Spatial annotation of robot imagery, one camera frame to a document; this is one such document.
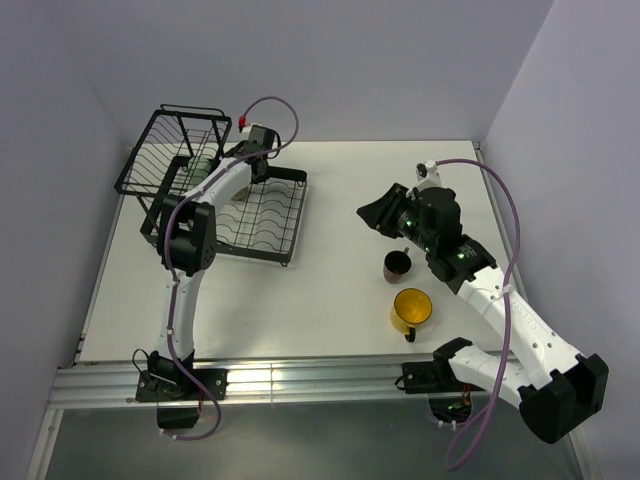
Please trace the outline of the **dark maroon mug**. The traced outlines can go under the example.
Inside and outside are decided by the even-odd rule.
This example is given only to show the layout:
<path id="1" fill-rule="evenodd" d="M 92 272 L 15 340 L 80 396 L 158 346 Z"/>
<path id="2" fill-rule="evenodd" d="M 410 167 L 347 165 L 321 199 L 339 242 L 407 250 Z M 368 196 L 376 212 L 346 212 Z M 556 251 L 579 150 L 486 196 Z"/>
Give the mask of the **dark maroon mug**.
<path id="1" fill-rule="evenodd" d="M 403 250 L 393 250 L 386 254 L 383 260 L 383 277 L 387 283 L 400 283 L 411 270 L 409 250 L 409 247 L 405 247 Z"/>

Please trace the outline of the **pale green cup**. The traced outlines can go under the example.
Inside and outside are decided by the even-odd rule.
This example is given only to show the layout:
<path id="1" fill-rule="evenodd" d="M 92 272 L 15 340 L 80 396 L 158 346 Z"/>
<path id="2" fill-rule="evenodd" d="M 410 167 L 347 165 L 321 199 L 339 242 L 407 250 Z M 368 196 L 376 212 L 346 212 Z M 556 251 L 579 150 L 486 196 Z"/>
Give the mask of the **pale green cup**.
<path id="1" fill-rule="evenodd" d="M 186 180 L 190 187 L 203 182 L 211 170 L 212 159 L 205 156 L 192 157 L 187 164 Z"/>

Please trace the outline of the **speckled beige cup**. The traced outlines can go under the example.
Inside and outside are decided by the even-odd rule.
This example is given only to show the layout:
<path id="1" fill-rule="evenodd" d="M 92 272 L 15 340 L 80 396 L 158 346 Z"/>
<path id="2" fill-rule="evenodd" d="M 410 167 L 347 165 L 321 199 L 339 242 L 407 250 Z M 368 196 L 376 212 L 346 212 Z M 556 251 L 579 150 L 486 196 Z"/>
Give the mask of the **speckled beige cup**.
<path id="1" fill-rule="evenodd" d="M 233 195 L 232 200 L 234 202 L 244 202 L 248 198 L 249 191 L 247 188 L 243 188 L 239 190 L 236 194 Z"/>

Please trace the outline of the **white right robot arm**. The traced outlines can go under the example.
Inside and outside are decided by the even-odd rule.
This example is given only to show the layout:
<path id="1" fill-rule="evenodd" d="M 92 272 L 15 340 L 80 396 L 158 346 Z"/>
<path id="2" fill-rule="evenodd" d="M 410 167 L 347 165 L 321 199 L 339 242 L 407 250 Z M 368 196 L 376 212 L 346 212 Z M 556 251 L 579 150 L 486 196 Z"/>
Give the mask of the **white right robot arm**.
<path id="1" fill-rule="evenodd" d="M 501 366 L 458 337 L 433 354 L 438 386 L 498 386 L 500 398 L 516 407 L 529 430 L 548 444 L 601 410 L 608 365 L 599 355 L 585 356 L 563 340 L 508 284 L 494 257 L 463 233 L 453 190 L 417 191 L 394 184 L 356 213 L 381 235 L 404 237 L 419 247 L 432 274 L 508 341 L 520 363 Z"/>

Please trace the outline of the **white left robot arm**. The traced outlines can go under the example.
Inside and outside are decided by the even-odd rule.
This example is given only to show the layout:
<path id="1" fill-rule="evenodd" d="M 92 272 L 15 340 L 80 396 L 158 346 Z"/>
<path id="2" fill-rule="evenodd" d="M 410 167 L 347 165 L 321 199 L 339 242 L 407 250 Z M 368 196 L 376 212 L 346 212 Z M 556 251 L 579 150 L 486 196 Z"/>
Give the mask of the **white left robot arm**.
<path id="1" fill-rule="evenodd" d="M 183 399 L 202 383 L 195 377 L 194 320 L 205 271 L 217 253 L 216 215 L 241 190 L 268 178 L 269 157 L 284 146 L 280 135 L 253 124 L 248 136 L 209 161 L 192 157 L 198 175 L 181 194 L 162 199 L 156 248 L 168 275 L 166 314 L 154 350 L 147 355 L 145 385 Z"/>

